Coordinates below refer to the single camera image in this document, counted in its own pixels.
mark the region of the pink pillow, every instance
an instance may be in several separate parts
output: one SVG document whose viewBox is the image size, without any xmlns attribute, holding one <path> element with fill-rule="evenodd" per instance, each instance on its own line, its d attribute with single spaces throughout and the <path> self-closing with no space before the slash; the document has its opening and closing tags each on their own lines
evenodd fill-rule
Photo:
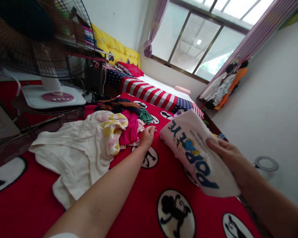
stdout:
<svg viewBox="0 0 298 238">
<path fill-rule="evenodd" d="M 180 87 L 180 86 L 175 86 L 174 89 L 175 89 L 175 90 L 178 90 L 178 91 L 180 91 L 180 92 L 183 92 L 183 93 L 185 93 L 185 94 L 188 94 L 188 95 L 191 94 L 191 91 L 190 91 L 190 90 L 185 89 L 185 88 Z"/>
</svg>

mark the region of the striped blanket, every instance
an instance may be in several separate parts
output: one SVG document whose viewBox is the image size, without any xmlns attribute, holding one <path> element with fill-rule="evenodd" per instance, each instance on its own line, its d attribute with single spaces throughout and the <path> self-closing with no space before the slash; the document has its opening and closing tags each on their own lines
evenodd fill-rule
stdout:
<svg viewBox="0 0 298 238">
<path fill-rule="evenodd" d="M 106 77 L 106 83 L 120 93 L 128 93 L 173 114 L 180 109 L 184 111 L 193 109 L 202 119 L 204 117 L 203 112 L 194 102 L 156 88 L 151 84 L 113 68 L 111 65 L 106 66 L 104 64 L 103 71 L 103 75 Z"/>
</svg>

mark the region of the pink curtain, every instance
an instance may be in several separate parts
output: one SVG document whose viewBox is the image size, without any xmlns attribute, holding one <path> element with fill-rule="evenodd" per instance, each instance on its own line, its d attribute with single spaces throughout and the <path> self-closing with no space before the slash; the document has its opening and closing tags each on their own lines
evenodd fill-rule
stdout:
<svg viewBox="0 0 298 238">
<path fill-rule="evenodd" d="M 208 86 L 225 72 L 229 64 L 252 57 L 297 7 L 298 0 L 273 1 L 197 99 L 200 99 Z"/>
<path fill-rule="evenodd" d="M 163 16 L 165 15 L 165 12 L 167 10 L 168 3 L 169 3 L 169 0 L 158 0 L 155 16 L 151 23 L 149 39 L 143 45 L 143 47 L 145 48 L 144 54 L 146 57 L 151 57 L 152 55 L 151 43 L 153 42 L 153 40 L 157 35 Z"/>
</svg>

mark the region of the forearm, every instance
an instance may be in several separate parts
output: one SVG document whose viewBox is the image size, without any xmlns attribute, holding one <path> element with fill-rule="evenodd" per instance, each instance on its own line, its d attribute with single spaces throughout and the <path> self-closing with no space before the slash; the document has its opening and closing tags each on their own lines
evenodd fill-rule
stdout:
<svg viewBox="0 0 298 238">
<path fill-rule="evenodd" d="M 45 237 L 70 232 L 80 238 L 105 237 L 123 207 L 147 152 L 137 147 L 102 176 L 64 213 Z"/>
<path fill-rule="evenodd" d="M 251 180 L 242 194 L 273 237 L 298 237 L 298 207 L 260 175 Z"/>
</svg>

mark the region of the bed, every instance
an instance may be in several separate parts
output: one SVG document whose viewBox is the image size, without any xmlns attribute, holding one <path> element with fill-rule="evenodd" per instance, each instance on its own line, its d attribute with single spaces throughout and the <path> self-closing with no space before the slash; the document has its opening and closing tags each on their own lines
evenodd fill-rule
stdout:
<svg viewBox="0 0 298 238">
<path fill-rule="evenodd" d="M 107 237 L 259 238 L 242 203 L 236 197 L 204 195 L 160 139 L 160 130 L 170 122 L 173 114 L 169 113 L 171 117 L 167 117 L 162 113 L 165 110 L 127 93 L 120 97 L 145 105 L 155 118 L 157 133 Z M 127 146 L 121 150 L 110 163 L 110 169 L 134 149 Z M 52 193 L 52 185 L 58 177 L 38 164 L 30 152 L 0 168 L 0 181 L 4 181 L 0 185 L 0 237 L 44 235 L 64 213 L 63 206 Z M 168 204 L 178 212 L 170 222 Z"/>
<path fill-rule="evenodd" d="M 134 64 L 141 69 L 140 54 L 124 46 L 94 24 L 92 24 L 92 28 L 97 47 L 112 54 L 112 56 L 101 54 L 109 62 L 107 65 L 103 64 L 103 76 L 106 75 L 103 81 L 106 81 L 105 92 L 108 95 L 115 97 L 126 92 L 171 113 L 176 113 L 180 109 L 186 111 L 192 108 L 203 118 L 203 112 L 189 95 L 179 92 L 147 75 L 133 78 L 128 74 L 115 70 L 117 62 Z M 94 63 L 94 67 L 98 69 L 98 63 Z"/>
<path fill-rule="evenodd" d="M 94 63 L 94 68 L 98 70 L 99 64 L 97 62 Z M 128 93 L 173 114 L 180 109 L 184 111 L 193 109 L 203 119 L 203 112 L 188 94 L 175 90 L 148 75 L 135 78 L 111 65 L 104 64 L 103 76 L 105 84 L 118 94 Z"/>
</svg>

